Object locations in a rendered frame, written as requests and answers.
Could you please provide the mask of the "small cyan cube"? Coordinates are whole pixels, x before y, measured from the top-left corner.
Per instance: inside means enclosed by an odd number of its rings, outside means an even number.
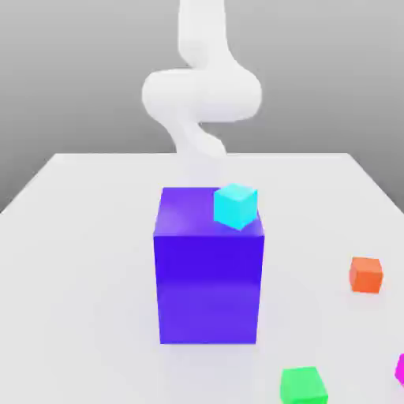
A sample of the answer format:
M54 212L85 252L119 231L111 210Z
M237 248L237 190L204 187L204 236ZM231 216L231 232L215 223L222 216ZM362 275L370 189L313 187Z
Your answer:
M229 184L214 192L214 220L242 230L258 216L258 191L252 187Z

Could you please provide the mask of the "small orange cube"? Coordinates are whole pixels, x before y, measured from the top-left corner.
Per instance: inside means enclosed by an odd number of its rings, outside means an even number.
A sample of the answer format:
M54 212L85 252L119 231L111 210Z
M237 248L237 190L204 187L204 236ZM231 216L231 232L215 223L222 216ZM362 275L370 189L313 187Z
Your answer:
M353 257L349 277L353 292L378 294L383 282L383 269L380 260L368 257Z

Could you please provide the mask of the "small green cube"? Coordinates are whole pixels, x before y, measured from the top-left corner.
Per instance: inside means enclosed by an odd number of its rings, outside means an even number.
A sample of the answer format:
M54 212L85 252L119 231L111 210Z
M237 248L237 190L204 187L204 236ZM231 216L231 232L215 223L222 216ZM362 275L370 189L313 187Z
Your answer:
M280 383L282 404L327 404L327 389L316 367L285 368Z

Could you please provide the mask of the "large purple box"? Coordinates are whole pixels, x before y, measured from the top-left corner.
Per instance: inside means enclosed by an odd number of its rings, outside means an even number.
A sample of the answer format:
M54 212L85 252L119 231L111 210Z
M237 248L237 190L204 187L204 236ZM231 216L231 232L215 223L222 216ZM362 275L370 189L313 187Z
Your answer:
M256 342L264 228L214 220L213 188L165 187L153 233L162 344Z

